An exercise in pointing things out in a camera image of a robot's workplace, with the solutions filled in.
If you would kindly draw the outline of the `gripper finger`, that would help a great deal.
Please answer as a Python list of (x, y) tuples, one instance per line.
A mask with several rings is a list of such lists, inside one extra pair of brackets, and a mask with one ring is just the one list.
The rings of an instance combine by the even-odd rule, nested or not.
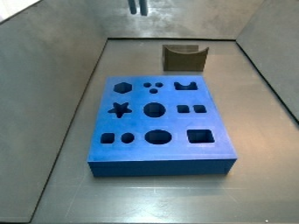
[(128, 8), (132, 15), (136, 14), (136, 0), (126, 0), (128, 1)]
[(139, 0), (139, 5), (140, 5), (141, 16), (147, 16), (148, 14), (147, 0)]

